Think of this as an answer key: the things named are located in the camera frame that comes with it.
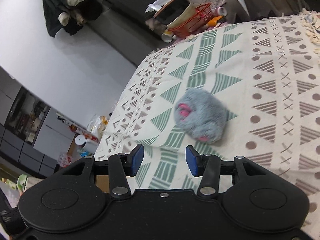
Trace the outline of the grey pink plush toy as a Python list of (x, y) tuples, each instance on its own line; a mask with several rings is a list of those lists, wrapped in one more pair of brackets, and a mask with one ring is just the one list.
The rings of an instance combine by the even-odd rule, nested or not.
[(174, 107), (176, 126), (207, 144), (220, 140), (227, 122), (227, 108), (204, 89), (191, 88)]

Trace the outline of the white kettle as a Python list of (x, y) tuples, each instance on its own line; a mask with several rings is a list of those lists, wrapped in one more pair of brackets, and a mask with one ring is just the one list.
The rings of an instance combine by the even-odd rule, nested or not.
[(74, 142), (78, 146), (78, 153), (81, 156), (95, 154), (99, 145), (96, 141), (87, 139), (84, 135), (76, 136)]

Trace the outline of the yellow white food bag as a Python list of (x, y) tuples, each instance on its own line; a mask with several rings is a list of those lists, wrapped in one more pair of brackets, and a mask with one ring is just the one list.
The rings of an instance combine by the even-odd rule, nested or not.
[(99, 140), (108, 124), (108, 118), (104, 115), (94, 115), (89, 121), (86, 130)]

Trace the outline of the patterned cream green blanket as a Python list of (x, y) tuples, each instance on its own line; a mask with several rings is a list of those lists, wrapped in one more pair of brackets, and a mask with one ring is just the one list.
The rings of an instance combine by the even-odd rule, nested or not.
[[(191, 88), (227, 108), (209, 145), (178, 128), (174, 108)], [(310, 208), (303, 230), (319, 239), (319, 13), (227, 25), (149, 54), (122, 92), (97, 161), (144, 146), (133, 189), (197, 189), (185, 148), (224, 160), (242, 155), (299, 187)]]

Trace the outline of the dark glass cabinet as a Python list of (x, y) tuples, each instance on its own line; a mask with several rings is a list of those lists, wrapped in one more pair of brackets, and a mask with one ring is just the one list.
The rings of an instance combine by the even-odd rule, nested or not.
[(50, 106), (21, 87), (10, 108), (4, 127), (34, 146)]

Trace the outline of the red plastic basket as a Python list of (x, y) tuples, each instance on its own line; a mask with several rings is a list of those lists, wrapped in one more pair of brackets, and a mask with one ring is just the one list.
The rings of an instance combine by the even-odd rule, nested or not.
[(193, 34), (197, 29), (207, 24), (214, 17), (210, 6), (210, 3), (205, 3), (196, 7), (196, 13), (193, 16), (179, 26), (170, 28), (169, 31), (182, 39)]

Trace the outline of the black cream round pot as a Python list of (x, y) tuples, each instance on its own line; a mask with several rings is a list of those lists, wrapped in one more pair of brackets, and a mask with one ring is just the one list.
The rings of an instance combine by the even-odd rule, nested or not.
[(154, 14), (154, 18), (172, 29), (187, 21), (195, 13), (195, 6), (189, 0), (170, 0)]

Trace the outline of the hanging dark clothes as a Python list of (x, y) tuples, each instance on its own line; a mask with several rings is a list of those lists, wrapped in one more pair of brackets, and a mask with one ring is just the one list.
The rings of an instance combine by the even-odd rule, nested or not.
[(64, 29), (76, 34), (88, 21), (95, 21), (103, 12), (97, 0), (42, 0), (43, 13), (49, 36)]

